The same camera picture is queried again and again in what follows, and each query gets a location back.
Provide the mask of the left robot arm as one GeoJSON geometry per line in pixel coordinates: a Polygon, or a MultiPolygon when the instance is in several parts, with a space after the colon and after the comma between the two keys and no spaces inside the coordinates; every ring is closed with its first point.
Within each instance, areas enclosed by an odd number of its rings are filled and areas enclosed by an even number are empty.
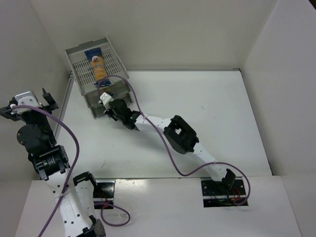
{"type": "Polygon", "coordinates": [[[52,112],[58,109],[56,101],[45,90],[42,96],[47,105],[40,103],[33,91],[15,95],[0,115],[12,121],[23,121],[16,135],[24,146],[28,160],[56,200],[56,205],[39,233],[42,236],[56,212],[60,212],[66,237],[104,237],[105,228],[94,214],[93,189],[96,182],[90,172],[72,176],[79,158],[79,142],[74,133],[52,112]],[[73,138],[76,146],[74,162],[69,163],[65,148],[58,145],[48,122],[52,119],[73,138]]]}

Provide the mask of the blue yellow spaghetti bag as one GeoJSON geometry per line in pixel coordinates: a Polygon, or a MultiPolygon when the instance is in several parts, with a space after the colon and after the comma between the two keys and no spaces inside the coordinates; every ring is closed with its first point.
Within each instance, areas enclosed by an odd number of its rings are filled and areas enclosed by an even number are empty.
{"type": "Polygon", "coordinates": [[[111,97],[115,96],[115,93],[112,91],[111,87],[109,87],[109,86],[107,86],[107,87],[100,87],[98,93],[99,93],[99,96],[101,96],[103,93],[107,93],[111,97]]]}

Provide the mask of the pasta bag label side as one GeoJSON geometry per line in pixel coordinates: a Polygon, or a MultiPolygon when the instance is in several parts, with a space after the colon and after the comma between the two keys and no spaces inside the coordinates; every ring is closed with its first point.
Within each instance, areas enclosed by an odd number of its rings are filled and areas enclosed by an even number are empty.
{"type": "Polygon", "coordinates": [[[104,79],[108,74],[105,69],[105,60],[100,47],[86,50],[85,55],[90,63],[92,71],[95,77],[94,85],[98,84],[98,81],[104,79]]]}

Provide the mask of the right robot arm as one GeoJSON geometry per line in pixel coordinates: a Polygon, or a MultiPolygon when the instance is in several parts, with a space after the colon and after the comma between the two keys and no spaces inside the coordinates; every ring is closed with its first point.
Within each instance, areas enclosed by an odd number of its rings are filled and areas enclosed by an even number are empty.
{"type": "Polygon", "coordinates": [[[205,163],[215,162],[215,158],[200,143],[197,133],[178,115],[173,118],[144,116],[139,111],[130,110],[122,99],[106,102],[104,107],[105,114],[121,121],[130,130],[157,132],[162,141],[177,153],[192,154],[205,163]]]}

